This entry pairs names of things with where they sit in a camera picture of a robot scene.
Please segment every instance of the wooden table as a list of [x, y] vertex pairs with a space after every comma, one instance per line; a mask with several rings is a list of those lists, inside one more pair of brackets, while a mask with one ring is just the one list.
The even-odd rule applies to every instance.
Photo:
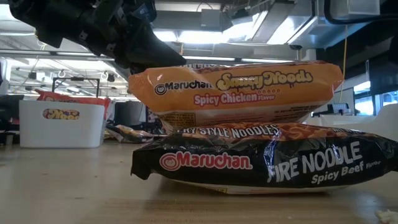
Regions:
[[139, 145], [0, 149], [0, 223], [377, 223], [398, 211], [398, 173], [324, 194], [234, 196], [130, 176]]

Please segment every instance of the black noodle package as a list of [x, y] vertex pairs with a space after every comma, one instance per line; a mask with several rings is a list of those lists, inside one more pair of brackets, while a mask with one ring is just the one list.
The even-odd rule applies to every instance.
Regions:
[[375, 134], [297, 123], [187, 128], [134, 151], [131, 173], [227, 194], [319, 192], [380, 177], [398, 143]]

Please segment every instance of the stacked noodle packages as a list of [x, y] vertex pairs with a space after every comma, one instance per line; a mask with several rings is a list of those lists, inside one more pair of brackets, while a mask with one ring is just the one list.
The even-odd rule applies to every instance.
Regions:
[[150, 68], [129, 90], [169, 136], [134, 151], [151, 172], [227, 194], [323, 191], [384, 175], [397, 143], [300, 124], [329, 102], [343, 76], [325, 62]]

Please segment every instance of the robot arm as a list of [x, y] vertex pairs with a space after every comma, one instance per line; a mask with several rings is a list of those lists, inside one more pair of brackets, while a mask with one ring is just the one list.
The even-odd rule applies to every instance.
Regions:
[[9, 0], [9, 5], [16, 19], [36, 28], [40, 41], [56, 48], [66, 38], [135, 72], [186, 63], [153, 33], [154, 0]]

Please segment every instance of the desk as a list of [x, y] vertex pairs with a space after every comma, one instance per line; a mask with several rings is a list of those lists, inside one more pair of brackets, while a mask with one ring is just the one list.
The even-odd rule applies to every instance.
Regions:
[[140, 145], [0, 150], [0, 223], [377, 223], [398, 211], [398, 172], [323, 194], [225, 195], [130, 176]]

